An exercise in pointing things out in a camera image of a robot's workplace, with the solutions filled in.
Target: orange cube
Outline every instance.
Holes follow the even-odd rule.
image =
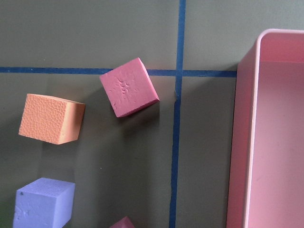
[[[77,140],[84,110],[83,103],[28,94],[19,134],[53,144]]]

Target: pink tray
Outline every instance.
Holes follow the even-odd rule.
[[[304,227],[304,31],[264,31],[237,68],[227,228]]]

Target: bumpy textured surface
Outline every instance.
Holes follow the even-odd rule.
[[[28,94],[19,134],[54,144],[77,140],[84,109],[82,103]]]
[[[139,58],[101,75],[100,80],[117,117],[130,115],[159,101]]]
[[[17,190],[13,228],[62,228],[72,215],[75,184],[40,178]]]
[[[135,228],[129,218],[126,216],[122,220],[116,222],[110,228]]]

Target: gray floor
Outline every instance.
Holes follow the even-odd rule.
[[[140,57],[175,69],[178,0],[2,0],[1,67],[114,68]],[[304,29],[296,1],[189,0],[184,69],[235,70],[267,28]],[[15,192],[43,176],[76,183],[70,228],[166,228],[171,196],[175,78],[152,76],[161,99],[117,119],[98,76],[0,74],[0,227]],[[178,228],[224,228],[235,78],[184,77]],[[79,140],[60,146],[18,135],[26,93],[86,103]]]

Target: horizontal blue tape line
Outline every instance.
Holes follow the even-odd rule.
[[[112,69],[108,68],[42,68],[42,67],[0,67],[0,73],[33,73],[33,74],[73,74],[102,75]],[[152,76],[176,76],[176,70],[147,70]],[[236,77],[236,71],[220,70],[183,70],[185,77]]]

